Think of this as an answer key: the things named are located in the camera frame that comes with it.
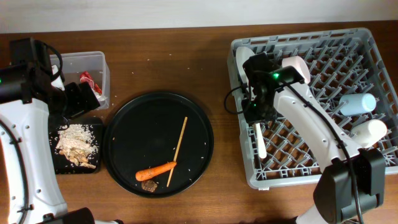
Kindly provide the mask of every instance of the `white wall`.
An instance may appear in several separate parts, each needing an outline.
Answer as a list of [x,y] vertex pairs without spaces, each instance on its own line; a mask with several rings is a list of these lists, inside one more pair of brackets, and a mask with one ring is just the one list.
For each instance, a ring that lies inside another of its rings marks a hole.
[[388,19],[397,0],[0,0],[0,33]]

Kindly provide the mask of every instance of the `wooden stick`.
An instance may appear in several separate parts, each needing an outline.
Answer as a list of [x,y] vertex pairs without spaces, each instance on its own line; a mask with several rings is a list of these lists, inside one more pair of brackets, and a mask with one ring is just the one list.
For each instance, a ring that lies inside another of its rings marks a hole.
[[[176,149],[175,155],[174,155],[174,162],[177,161],[178,151],[180,150],[181,141],[182,141],[182,136],[184,135],[185,125],[187,125],[187,119],[188,119],[188,118],[185,117],[184,123],[182,124],[180,139],[178,140],[177,149]],[[173,168],[172,170],[170,170],[169,180],[167,181],[167,187],[169,187],[170,180],[172,179],[173,170],[174,170],[174,168]]]

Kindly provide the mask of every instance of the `carrot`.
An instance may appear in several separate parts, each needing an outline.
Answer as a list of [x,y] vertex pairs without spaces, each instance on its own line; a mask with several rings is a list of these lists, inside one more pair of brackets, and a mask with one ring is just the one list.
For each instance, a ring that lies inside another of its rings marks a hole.
[[168,163],[158,166],[158,167],[138,171],[136,173],[136,179],[138,181],[149,180],[159,174],[163,174],[164,172],[167,172],[170,169],[173,169],[175,167],[175,165],[177,165],[176,162],[168,162]]

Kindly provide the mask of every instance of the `dish rack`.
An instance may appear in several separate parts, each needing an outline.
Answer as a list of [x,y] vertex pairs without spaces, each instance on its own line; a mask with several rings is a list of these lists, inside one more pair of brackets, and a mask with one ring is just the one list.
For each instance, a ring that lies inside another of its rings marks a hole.
[[[386,159],[386,174],[398,173],[398,98],[387,70],[368,29],[344,29],[302,34],[274,35],[234,40],[228,55],[231,88],[240,86],[235,53],[238,47],[249,47],[255,54],[265,52],[277,66],[286,57],[302,57],[310,70],[310,89],[323,109],[346,134],[370,119],[380,119],[388,128],[374,145]],[[342,95],[371,93],[377,99],[372,113],[346,117],[340,113]],[[233,93],[236,109],[242,110],[245,99],[241,90]],[[318,182],[320,169],[311,150],[283,116],[272,130],[262,123],[267,158],[261,160],[256,135],[243,114],[238,115],[240,142],[250,187],[269,190],[270,187],[311,184]]]

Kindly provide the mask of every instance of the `brown tabletop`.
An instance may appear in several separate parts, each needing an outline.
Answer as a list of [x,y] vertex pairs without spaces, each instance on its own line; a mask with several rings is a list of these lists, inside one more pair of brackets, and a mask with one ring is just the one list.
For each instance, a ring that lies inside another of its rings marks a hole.
[[[8,42],[24,37],[43,40],[61,53],[99,50],[104,52],[111,71],[111,106],[89,115],[107,123],[135,96],[170,90],[199,102],[211,121],[215,146],[210,166],[182,194],[161,199],[133,195],[115,183],[102,166],[95,174],[57,175],[69,211],[88,207],[97,220],[120,219],[125,223],[263,222],[305,212],[313,204],[315,184],[270,191],[247,185],[238,118],[223,108],[225,94],[230,90],[226,59],[231,42],[244,37],[354,27],[371,30],[398,90],[397,21],[1,34],[0,68],[10,61]],[[0,223],[6,223],[9,195],[4,158],[0,155]],[[397,223],[396,175],[386,177],[384,200],[381,208],[364,215],[366,223]]]

